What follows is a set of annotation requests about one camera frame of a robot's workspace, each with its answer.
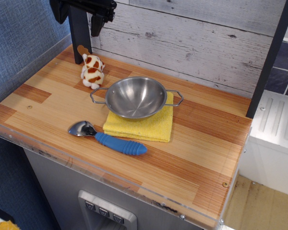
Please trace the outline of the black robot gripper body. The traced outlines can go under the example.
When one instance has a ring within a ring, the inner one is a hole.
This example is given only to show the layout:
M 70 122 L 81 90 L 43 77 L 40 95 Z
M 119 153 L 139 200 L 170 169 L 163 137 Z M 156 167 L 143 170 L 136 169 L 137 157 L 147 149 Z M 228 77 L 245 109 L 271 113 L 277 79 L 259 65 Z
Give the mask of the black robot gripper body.
M 104 17 L 104 22 L 112 22 L 114 19 L 114 10 L 117 3 L 114 0 L 61 0 L 67 1 L 69 6 L 74 6 L 90 14 L 99 14 Z

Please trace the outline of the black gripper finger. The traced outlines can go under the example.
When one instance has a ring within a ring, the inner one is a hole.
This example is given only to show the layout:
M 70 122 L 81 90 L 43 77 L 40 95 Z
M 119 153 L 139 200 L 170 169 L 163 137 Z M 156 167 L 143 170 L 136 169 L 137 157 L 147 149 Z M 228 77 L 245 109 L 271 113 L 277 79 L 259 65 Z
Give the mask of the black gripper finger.
M 59 24 L 63 24 L 69 14 L 69 4 L 67 1 L 50 1 L 50 6 L 55 17 L 55 20 Z
M 93 14 L 91 17 L 91 36 L 99 36 L 101 29 L 104 25 L 104 17 L 99 14 Z

